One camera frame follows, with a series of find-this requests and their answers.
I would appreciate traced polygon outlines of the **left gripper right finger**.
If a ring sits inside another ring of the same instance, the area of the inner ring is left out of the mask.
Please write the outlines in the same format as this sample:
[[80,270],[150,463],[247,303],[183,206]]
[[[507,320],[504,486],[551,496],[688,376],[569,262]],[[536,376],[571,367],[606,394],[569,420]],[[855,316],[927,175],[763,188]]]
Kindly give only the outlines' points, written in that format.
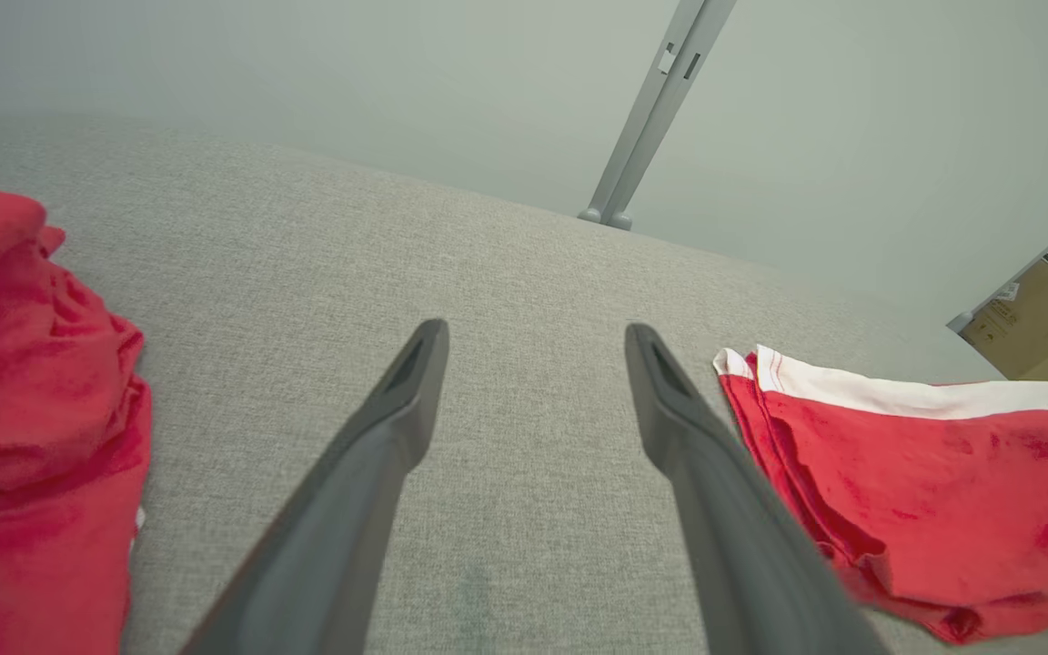
[[625,327],[645,455],[672,485],[709,655],[889,655],[650,325]]

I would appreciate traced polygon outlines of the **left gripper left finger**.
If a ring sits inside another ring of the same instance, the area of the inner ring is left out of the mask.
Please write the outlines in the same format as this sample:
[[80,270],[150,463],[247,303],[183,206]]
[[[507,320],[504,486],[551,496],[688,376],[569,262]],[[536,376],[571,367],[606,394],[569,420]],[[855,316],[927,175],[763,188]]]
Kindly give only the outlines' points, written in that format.
[[444,319],[411,333],[183,655],[362,655],[403,482],[431,443],[447,348]]

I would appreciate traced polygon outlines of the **red shorts with white stripe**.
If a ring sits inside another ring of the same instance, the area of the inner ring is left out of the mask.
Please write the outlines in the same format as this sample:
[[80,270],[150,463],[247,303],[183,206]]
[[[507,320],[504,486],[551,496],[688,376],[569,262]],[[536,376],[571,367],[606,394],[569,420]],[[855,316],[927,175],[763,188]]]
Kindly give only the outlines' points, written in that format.
[[1048,630],[1048,381],[869,378],[766,347],[712,365],[856,601],[952,645]]

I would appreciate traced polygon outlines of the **red jersey with white trim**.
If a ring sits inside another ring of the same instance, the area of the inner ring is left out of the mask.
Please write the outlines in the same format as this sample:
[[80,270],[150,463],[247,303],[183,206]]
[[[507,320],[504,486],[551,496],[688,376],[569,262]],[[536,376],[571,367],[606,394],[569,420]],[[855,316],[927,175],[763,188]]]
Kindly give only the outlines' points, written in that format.
[[143,335],[0,191],[0,655],[117,655],[151,453]]

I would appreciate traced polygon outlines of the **grey fabric sofa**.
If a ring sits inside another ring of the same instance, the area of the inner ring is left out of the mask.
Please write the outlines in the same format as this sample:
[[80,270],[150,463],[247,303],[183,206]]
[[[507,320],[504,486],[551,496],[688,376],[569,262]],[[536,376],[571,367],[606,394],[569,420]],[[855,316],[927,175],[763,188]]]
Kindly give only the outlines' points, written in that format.
[[[117,655],[183,655],[425,320],[447,323],[445,377],[362,655],[709,652],[672,485],[640,440],[629,324],[742,445],[725,348],[1001,380],[935,319],[282,146],[0,117],[0,191],[45,208],[54,264],[143,335],[151,453]],[[952,645],[845,589],[889,655],[1048,655],[1048,630]]]

